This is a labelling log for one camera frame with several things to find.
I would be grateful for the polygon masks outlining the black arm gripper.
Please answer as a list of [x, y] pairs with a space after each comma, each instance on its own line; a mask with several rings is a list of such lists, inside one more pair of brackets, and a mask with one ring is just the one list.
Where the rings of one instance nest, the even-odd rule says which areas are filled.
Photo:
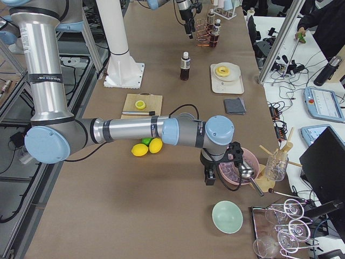
[[216, 180], [216, 161], [214, 157], [206, 149], [201, 150], [199, 158], [200, 162], [204, 166], [205, 185], [213, 186]]

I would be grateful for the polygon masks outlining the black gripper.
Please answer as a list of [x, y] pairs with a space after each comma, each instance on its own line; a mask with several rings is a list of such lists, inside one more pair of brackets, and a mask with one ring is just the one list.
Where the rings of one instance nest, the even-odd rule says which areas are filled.
[[193, 39], [193, 32], [195, 31], [194, 28], [194, 22], [192, 21], [191, 18], [184, 18], [185, 21], [184, 28], [185, 28], [185, 33], [190, 39]]

